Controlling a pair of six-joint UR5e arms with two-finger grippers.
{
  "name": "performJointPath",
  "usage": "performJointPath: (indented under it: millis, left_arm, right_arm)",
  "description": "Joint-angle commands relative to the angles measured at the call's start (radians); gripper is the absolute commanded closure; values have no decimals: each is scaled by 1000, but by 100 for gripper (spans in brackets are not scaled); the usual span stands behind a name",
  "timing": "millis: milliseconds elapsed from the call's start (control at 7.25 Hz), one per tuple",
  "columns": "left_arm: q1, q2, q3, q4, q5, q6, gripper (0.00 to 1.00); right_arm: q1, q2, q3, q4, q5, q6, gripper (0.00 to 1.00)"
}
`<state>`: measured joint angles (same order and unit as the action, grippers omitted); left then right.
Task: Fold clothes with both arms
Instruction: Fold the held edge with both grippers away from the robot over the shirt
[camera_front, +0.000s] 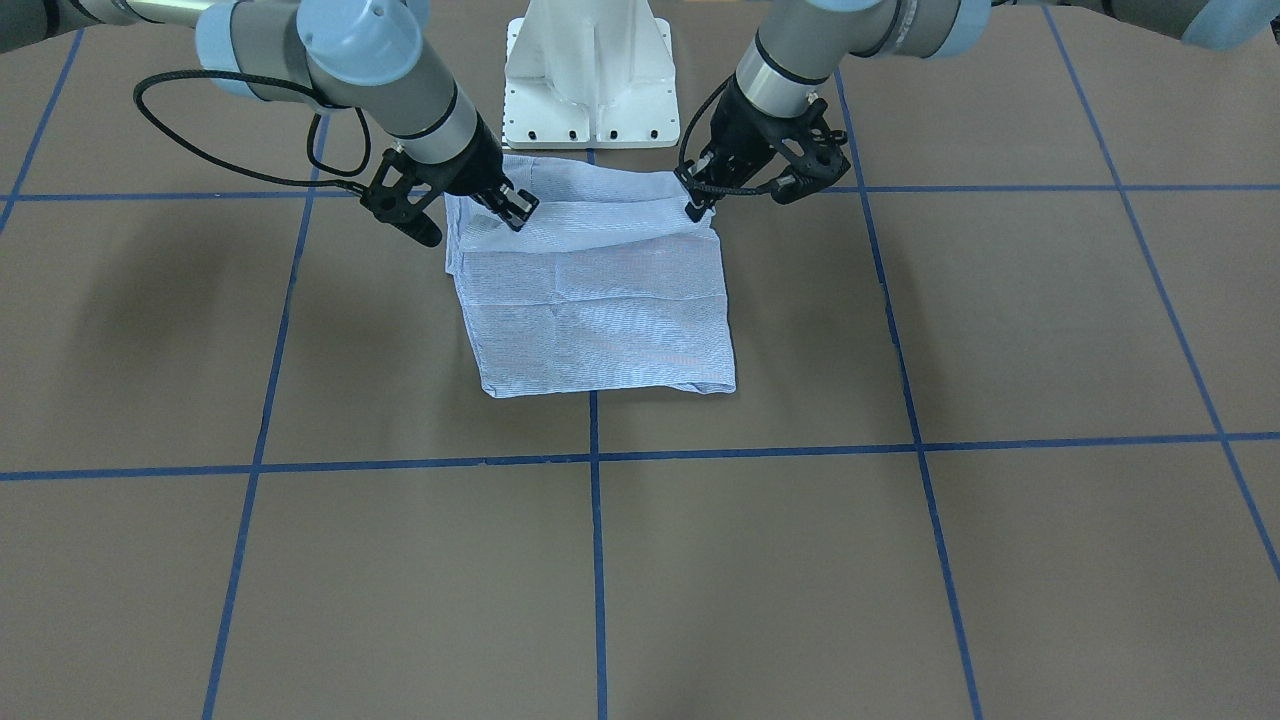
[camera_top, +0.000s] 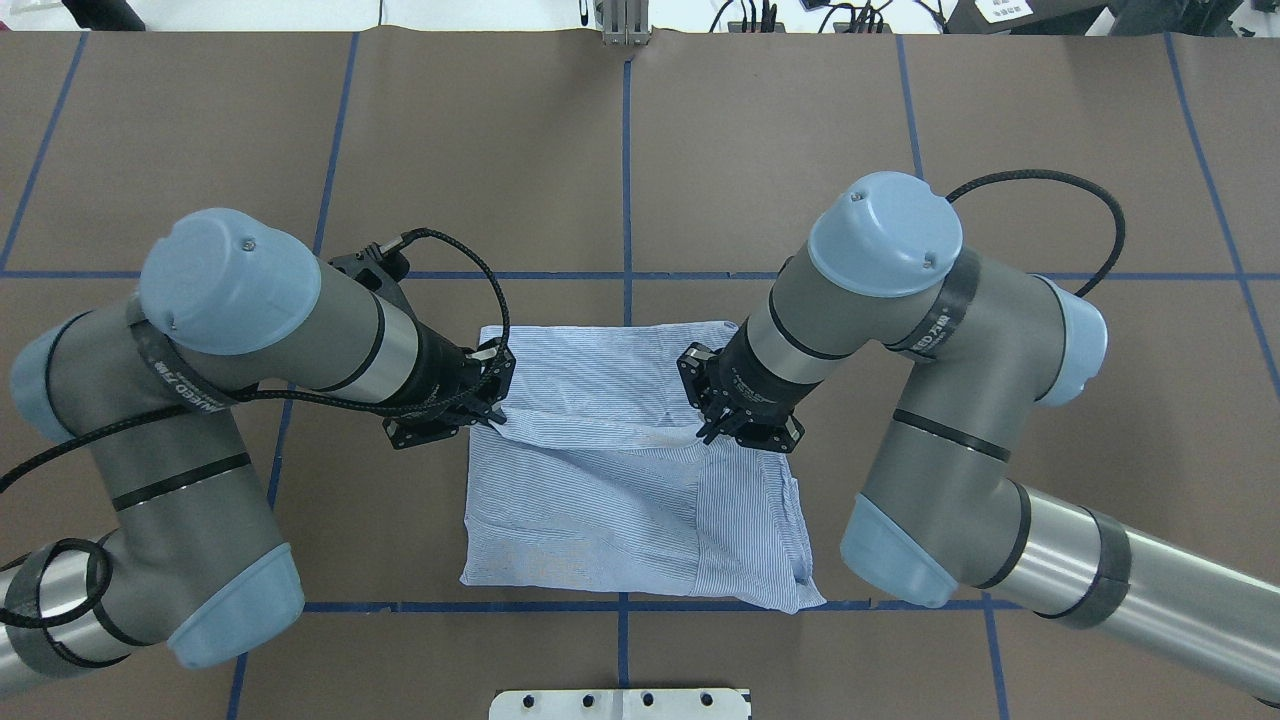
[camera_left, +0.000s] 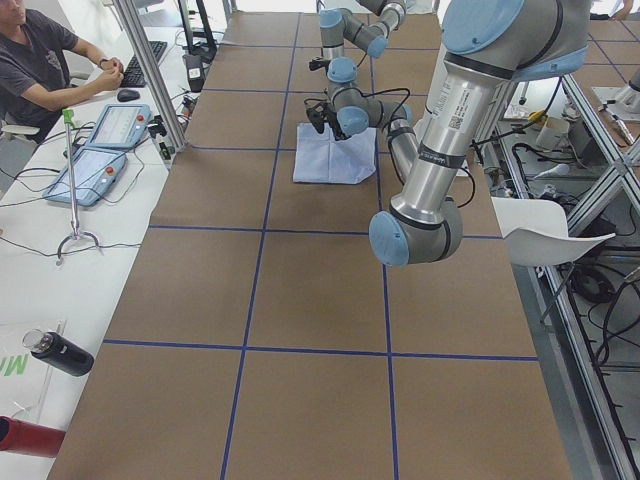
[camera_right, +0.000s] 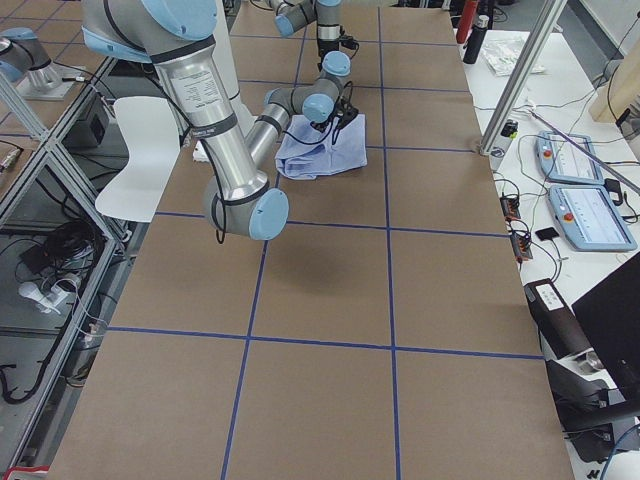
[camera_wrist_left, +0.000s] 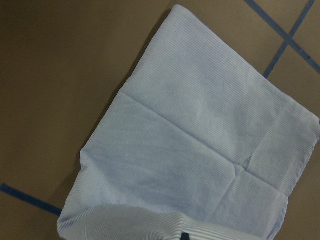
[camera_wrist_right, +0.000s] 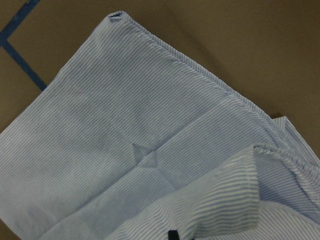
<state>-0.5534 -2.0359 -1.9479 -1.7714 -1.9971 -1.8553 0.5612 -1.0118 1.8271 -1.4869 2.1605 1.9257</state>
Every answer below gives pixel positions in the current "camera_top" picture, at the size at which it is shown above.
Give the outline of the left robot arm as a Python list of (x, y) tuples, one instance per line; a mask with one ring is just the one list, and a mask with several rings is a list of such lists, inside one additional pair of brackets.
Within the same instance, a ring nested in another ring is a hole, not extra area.
[(179, 219), (134, 292), (63, 322), (10, 374), (52, 447), (3, 477), (88, 448), (118, 528), (56, 539), (3, 568), (3, 693), (166, 646), (212, 667), (279, 635), (305, 593), (233, 407), (292, 400), (381, 419), (396, 448), (506, 421), (509, 325), (461, 347), (401, 290), (429, 228), (333, 259), (227, 208)]

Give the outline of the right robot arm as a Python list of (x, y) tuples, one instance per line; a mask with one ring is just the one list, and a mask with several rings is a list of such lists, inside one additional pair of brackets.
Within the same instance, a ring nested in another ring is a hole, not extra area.
[(965, 585), (1096, 630), (1277, 706), (1277, 587), (1009, 477), (1033, 407), (1078, 397), (1108, 328), (1083, 292), (969, 249), (954, 196), (861, 177), (815, 220), (721, 348), (677, 360), (698, 437), (792, 452), (797, 405), (868, 343), (909, 378), (840, 544), (909, 603)]

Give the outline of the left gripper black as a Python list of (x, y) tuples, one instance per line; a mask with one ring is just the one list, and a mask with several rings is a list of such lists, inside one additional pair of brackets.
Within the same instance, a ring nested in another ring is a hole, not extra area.
[(385, 401), (393, 448), (448, 439), (465, 427), (500, 427), (516, 357), (503, 337), (477, 348), (453, 345), (435, 331), (419, 332), (419, 359), (404, 386)]

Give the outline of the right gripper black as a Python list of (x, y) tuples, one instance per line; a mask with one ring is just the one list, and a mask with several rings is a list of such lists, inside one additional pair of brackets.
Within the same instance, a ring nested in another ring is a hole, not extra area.
[(805, 386), (767, 369), (748, 329), (739, 328), (718, 350), (694, 342), (677, 360), (687, 401), (703, 418), (696, 437), (712, 443), (724, 436), (745, 448), (790, 454), (804, 436), (794, 413)]

